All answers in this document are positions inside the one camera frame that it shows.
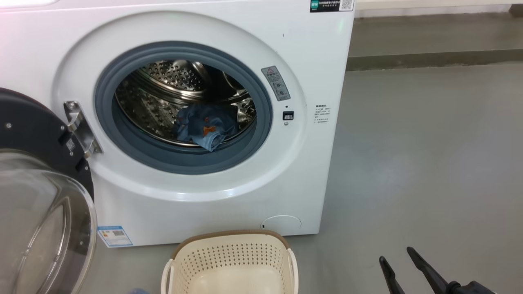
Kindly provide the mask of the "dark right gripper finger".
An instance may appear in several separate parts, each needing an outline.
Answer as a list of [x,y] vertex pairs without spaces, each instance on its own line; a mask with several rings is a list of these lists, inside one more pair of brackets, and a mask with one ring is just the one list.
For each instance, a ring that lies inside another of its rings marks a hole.
[[389,292],[391,294],[405,294],[402,287],[399,285],[396,274],[394,270],[392,270],[390,264],[388,263],[387,259],[384,256],[381,256],[379,258],[379,264],[381,266],[385,282],[387,284],[387,288],[389,289]]
[[423,273],[435,294],[450,294],[449,284],[413,247],[407,247],[407,253],[415,267]]

